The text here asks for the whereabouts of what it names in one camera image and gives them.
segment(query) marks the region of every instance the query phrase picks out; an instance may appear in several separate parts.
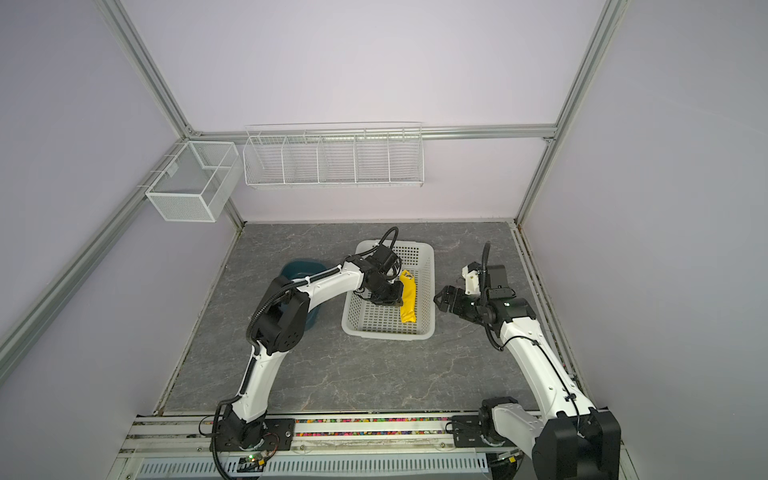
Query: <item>white mesh basket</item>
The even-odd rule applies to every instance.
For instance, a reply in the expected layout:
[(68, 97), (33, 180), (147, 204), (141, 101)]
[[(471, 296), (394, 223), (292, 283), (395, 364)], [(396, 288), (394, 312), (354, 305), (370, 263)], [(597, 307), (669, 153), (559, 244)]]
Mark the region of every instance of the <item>white mesh basket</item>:
[[(378, 240), (358, 243), (356, 253), (364, 252)], [(341, 326), (349, 335), (385, 340), (424, 340), (435, 332), (435, 251), (427, 243), (395, 243), (402, 269), (413, 273), (416, 281), (416, 322), (400, 321), (400, 307), (376, 306), (352, 292), (346, 294)]]
[(422, 132), (420, 127), (332, 134), (260, 131), (248, 137), (243, 165), (246, 184), (259, 189), (421, 186)]
[(147, 190), (165, 220), (215, 222), (243, 175), (232, 142), (188, 141)]

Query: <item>wire rack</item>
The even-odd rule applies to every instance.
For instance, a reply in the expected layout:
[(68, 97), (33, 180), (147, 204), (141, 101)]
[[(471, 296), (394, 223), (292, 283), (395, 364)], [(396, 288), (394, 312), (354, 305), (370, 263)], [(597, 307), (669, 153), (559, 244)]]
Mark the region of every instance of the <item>wire rack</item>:
[(243, 175), (232, 142), (188, 141), (147, 189), (167, 221), (215, 222)]
[(424, 183), (420, 125), (328, 133), (247, 129), (243, 165), (246, 184), (254, 188)]

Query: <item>white tray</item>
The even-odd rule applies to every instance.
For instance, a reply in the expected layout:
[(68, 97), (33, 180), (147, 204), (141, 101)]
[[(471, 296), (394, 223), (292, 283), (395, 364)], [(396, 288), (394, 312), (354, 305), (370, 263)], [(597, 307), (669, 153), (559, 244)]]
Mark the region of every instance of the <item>white tray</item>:
[[(358, 243), (355, 253), (364, 252), (378, 240)], [(346, 294), (341, 327), (349, 335), (384, 340), (424, 340), (435, 332), (435, 251), (427, 243), (395, 242), (402, 269), (416, 281), (416, 323), (400, 321), (400, 307), (377, 306), (352, 292)]]

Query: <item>white wall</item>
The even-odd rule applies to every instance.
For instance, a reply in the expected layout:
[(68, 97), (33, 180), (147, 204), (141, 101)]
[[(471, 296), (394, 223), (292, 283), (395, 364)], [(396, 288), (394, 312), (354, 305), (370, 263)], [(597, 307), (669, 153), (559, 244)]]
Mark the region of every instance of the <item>white wall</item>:
[(189, 122), (554, 123), (604, 0), (126, 0)]
[(640, 478), (764, 478), (768, 4), (634, 0), (524, 229)]
[[(0, 335), (175, 141), (90, 0), (0, 5)], [(147, 204), (0, 386), (0, 477), (102, 480), (233, 236)]]
[(251, 222), (513, 218), (546, 143), (541, 138), (424, 142), (422, 187), (254, 190), (233, 195)]

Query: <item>yellow object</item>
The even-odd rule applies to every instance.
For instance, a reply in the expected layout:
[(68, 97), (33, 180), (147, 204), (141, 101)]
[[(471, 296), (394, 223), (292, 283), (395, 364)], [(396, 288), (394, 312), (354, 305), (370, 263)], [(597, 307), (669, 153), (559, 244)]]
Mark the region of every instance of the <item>yellow object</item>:
[(416, 322), (416, 281), (408, 270), (400, 273), (402, 282), (402, 306), (400, 307), (400, 321), (403, 323)]

